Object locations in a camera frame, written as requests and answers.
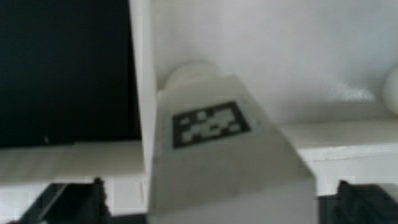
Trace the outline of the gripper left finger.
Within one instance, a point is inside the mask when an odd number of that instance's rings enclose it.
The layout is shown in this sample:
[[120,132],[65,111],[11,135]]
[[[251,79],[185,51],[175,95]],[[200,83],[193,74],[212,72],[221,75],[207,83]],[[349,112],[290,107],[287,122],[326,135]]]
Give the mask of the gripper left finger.
[[106,181],[52,183],[18,219],[18,224],[109,224]]

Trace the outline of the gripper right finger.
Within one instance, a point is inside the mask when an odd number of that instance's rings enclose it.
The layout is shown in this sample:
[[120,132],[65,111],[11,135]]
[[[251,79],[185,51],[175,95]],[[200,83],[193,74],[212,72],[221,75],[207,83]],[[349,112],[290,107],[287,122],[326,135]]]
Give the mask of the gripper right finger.
[[398,184],[340,181],[319,197],[319,224],[398,224]]

